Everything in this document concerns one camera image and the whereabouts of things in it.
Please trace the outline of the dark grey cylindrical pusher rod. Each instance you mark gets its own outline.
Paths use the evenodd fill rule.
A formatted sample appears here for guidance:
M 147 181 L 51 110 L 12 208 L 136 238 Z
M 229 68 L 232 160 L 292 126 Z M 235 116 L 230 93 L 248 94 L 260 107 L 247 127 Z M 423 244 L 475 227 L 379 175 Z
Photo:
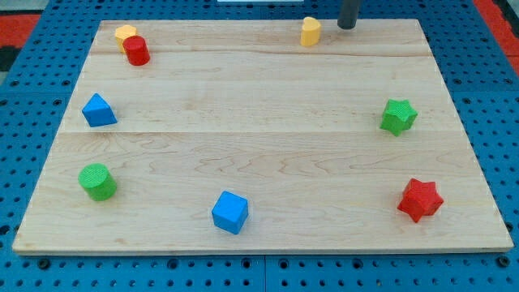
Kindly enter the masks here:
M 353 29 L 356 26 L 361 5 L 362 0 L 342 0 L 337 26 L 344 30 Z

